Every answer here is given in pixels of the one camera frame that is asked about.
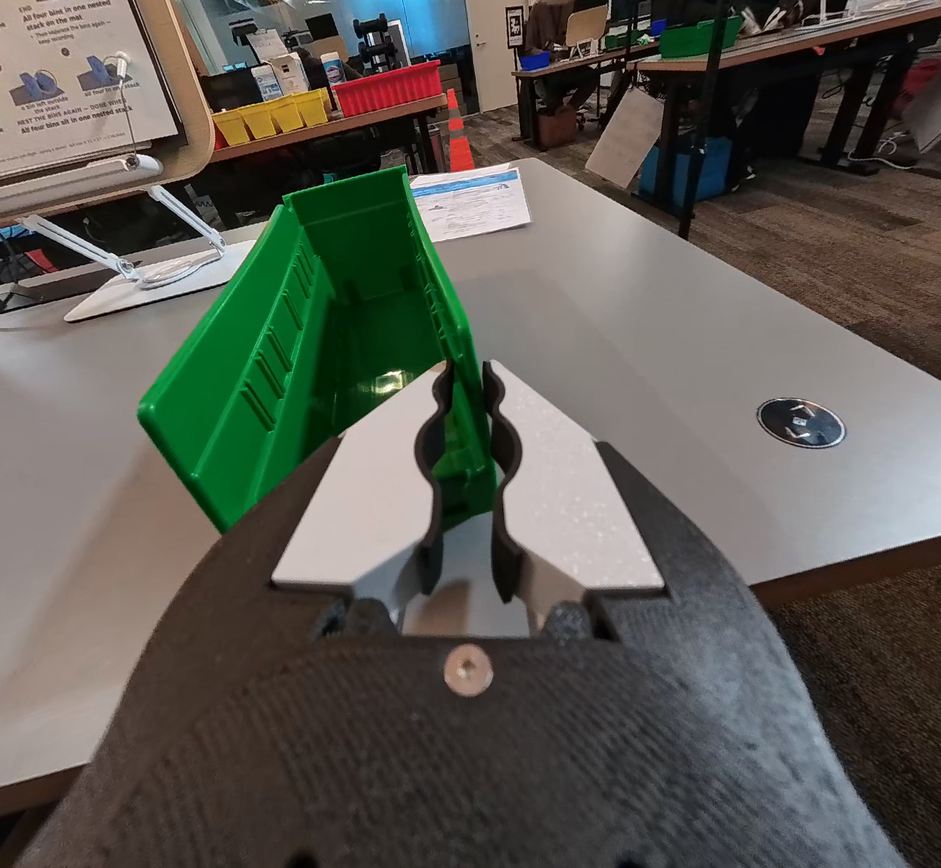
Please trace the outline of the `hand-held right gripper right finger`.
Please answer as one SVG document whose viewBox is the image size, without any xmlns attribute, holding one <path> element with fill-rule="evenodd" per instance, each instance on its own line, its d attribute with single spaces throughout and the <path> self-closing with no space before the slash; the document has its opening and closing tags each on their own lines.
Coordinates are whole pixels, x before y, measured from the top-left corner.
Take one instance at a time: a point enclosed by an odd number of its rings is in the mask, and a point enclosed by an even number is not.
<svg viewBox="0 0 941 868">
<path fill-rule="evenodd" d="M 490 454 L 499 474 L 491 570 L 530 632 L 562 603 L 659 596 L 665 580 L 592 434 L 498 361 L 484 362 Z"/>
</svg>

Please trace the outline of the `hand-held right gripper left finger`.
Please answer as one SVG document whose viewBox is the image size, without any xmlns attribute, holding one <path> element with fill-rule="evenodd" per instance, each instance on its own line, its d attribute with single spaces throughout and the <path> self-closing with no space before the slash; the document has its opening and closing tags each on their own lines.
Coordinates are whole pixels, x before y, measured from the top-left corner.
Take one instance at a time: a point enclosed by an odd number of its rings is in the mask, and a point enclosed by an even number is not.
<svg viewBox="0 0 941 868">
<path fill-rule="evenodd" d="M 433 469 L 452 401 L 453 364 L 441 361 L 347 428 L 272 573 L 276 589 L 375 600 L 402 624 L 441 577 Z"/>
</svg>

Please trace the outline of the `green plastic bin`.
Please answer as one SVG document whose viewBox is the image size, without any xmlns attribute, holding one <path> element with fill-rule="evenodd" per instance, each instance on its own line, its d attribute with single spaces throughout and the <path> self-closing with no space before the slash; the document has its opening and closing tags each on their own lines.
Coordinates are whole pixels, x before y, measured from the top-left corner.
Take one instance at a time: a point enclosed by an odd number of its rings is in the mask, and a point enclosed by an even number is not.
<svg viewBox="0 0 941 868">
<path fill-rule="evenodd" d="M 433 473 L 449 528 L 496 492 L 480 364 L 406 169 L 384 169 L 284 197 L 137 418 L 225 533 L 328 438 L 446 360 L 453 402 Z"/>
</svg>

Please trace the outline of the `grey desk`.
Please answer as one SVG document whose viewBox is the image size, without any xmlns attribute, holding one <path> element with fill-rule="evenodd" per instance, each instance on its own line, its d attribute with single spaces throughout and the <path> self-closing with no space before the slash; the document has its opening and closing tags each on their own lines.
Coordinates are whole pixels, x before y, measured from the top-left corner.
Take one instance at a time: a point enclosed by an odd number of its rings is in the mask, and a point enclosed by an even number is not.
<svg viewBox="0 0 941 868">
<path fill-rule="evenodd" d="M 439 245 L 496 359 L 606 440 L 778 605 L 939 562 L 939 381 L 535 159 L 528 227 Z M 2 815 L 55 801 L 218 533 L 136 420 L 216 290 L 2 317 Z M 823 405 L 838 446 L 770 437 Z"/>
</svg>

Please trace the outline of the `printed paper sheet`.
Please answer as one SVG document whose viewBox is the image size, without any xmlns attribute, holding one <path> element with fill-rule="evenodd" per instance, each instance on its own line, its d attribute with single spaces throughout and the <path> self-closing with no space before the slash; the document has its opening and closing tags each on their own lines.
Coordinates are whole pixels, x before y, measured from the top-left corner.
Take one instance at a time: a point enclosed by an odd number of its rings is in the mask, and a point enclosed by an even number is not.
<svg viewBox="0 0 941 868">
<path fill-rule="evenodd" d="M 533 222 L 520 169 L 509 163 L 416 176 L 410 189 L 434 243 L 495 234 Z"/>
</svg>

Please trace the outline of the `blue storage box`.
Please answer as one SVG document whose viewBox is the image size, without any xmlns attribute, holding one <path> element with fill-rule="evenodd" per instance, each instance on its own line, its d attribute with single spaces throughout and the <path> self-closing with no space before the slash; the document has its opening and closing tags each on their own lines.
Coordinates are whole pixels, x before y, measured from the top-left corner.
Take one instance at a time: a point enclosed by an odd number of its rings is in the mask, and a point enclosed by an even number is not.
<svg viewBox="0 0 941 868">
<path fill-rule="evenodd" d="M 677 141 L 677 156 L 674 166 L 672 203 L 680 206 L 685 198 L 690 166 L 691 140 L 688 134 Z M 708 137 L 705 141 L 705 160 L 700 170 L 695 201 L 705 201 L 727 192 L 728 166 L 733 150 L 733 141 L 728 137 Z M 655 191 L 659 165 L 659 145 L 653 145 L 647 153 L 639 171 L 638 192 L 652 196 Z"/>
</svg>

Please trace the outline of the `white leaning board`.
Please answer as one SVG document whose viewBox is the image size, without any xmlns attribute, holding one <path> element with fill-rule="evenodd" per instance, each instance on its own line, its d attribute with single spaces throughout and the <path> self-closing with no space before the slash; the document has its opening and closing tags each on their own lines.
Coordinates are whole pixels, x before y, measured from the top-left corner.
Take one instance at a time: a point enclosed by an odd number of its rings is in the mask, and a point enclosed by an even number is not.
<svg viewBox="0 0 941 868">
<path fill-rule="evenodd" d="M 626 190 L 660 136 L 664 104 L 633 87 L 622 97 L 585 163 L 585 169 Z"/>
</svg>

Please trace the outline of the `long wooden table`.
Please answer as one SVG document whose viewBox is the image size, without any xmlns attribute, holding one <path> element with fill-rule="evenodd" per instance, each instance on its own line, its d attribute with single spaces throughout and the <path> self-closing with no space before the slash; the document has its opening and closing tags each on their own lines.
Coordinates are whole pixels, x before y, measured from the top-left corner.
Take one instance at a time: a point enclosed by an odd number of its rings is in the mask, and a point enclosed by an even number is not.
<svg viewBox="0 0 941 868">
<path fill-rule="evenodd" d="M 243 145 L 225 146 L 213 152 L 210 163 L 214 164 L 265 151 L 282 149 L 291 145 L 323 140 L 328 137 L 368 129 L 382 123 L 399 119 L 413 122 L 427 122 L 426 117 L 433 115 L 439 109 L 448 109 L 448 107 L 448 97 L 446 94 L 435 95 L 389 108 L 373 110 L 352 117 L 345 117 L 327 124 L 306 126 L 288 133 L 276 134 L 275 136 L 265 137 L 261 140 L 252 140 Z"/>
</svg>

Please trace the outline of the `orange traffic cone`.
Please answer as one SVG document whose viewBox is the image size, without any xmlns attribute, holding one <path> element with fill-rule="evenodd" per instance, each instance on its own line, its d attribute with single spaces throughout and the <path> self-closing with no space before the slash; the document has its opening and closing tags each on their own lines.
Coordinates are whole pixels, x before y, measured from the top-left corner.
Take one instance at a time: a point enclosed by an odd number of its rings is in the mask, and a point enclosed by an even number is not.
<svg viewBox="0 0 941 868">
<path fill-rule="evenodd" d="M 469 140 L 465 133 L 464 118 L 453 89 L 448 90 L 447 98 L 449 110 L 448 136 L 450 172 L 461 173 L 473 171 L 475 169 L 475 163 Z"/>
</svg>

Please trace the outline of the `white cardboard box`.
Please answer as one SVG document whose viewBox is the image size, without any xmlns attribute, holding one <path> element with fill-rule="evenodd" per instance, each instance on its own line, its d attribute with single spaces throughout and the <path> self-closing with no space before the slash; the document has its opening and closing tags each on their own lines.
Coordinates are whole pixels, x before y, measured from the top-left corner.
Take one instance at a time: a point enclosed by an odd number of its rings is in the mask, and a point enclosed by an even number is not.
<svg viewBox="0 0 941 868">
<path fill-rule="evenodd" d="M 307 93 L 308 76 L 297 51 L 290 51 L 250 69 L 262 102 Z"/>
</svg>

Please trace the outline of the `instruction board on white stand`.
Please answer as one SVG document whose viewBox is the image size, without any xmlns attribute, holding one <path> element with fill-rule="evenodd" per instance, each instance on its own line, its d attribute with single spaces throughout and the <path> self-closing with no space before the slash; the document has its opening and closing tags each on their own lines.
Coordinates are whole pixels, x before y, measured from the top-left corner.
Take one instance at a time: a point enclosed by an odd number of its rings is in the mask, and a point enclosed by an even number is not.
<svg viewBox="0 0 941 868">
<path fill-rule="evenodd" d="M 214 124 L 172 1 L 133 2 L 152 61 L 171 98 L 179 134 L 48 169 L 6 178 L 1 174 L 2 228 L 22 228 L 95 266 L 64 281 L 49 274 L 46 280 L 51 286 L 41 285 L 39 278 L 12 276 L 2 283 L 2 312 L 88 292 L 65 314 L 65 321 L 74 323 L 201 293 L 227 284 L 254 244 L 248 240 L 228 245 L 216 228 L 168 191 L 168 184 L 190 179 L 207 166 L 214 151 Z M 53 221 L 54 216 L 141 193 L 196 232 L 202 242 L 186 252 L 154 251 L 137 265 L 130 256 L 105 250 L 101 242 Z"/>
</svg>

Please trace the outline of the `black dumbbell rack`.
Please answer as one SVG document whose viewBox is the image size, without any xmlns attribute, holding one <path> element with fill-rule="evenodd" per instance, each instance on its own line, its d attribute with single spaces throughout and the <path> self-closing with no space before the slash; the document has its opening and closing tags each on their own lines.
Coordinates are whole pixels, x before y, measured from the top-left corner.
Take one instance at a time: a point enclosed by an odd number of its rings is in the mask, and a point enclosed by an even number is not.
<svg viewBox="0 0 941 868">
<path fill-rule="evenodd" d="M 388 17 L 381 13 L 376 18 L 355 18 L 352 28 L 359 44 L 359 58 L 368 74 L 384 74 L 403 67 Z"/>
</svg>

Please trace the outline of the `green bin on far table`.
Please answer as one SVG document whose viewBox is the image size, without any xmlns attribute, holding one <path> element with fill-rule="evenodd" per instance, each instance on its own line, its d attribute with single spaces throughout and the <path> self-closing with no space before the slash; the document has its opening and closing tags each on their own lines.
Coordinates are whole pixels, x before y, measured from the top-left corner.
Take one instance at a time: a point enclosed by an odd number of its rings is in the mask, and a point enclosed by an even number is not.
<svg viewBox="0 0 941 868">
<path fill-rule="evenodd" d="M 743 25 L 743 15 L 734 14 L 725 19 L 722 49 L 731 48 Z M 693 25 L 669 26 L 659 38 L 659 51 L 665 60 L 679 60 L 707 55 L 712 49 L 714 20 Z"/>
</svg>

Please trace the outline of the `printed instruction sheet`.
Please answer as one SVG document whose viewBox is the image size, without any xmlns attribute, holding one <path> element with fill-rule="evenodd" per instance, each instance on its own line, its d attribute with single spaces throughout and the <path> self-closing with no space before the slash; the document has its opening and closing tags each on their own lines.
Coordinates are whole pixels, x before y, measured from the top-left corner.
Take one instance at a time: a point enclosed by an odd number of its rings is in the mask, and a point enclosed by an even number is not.
<svg viewBox="0 0 941 868">
<path fill-rule="evenodd" d="M 1 174 L 175 137 L 133 0 L 1 0 Z"/>
</svg>

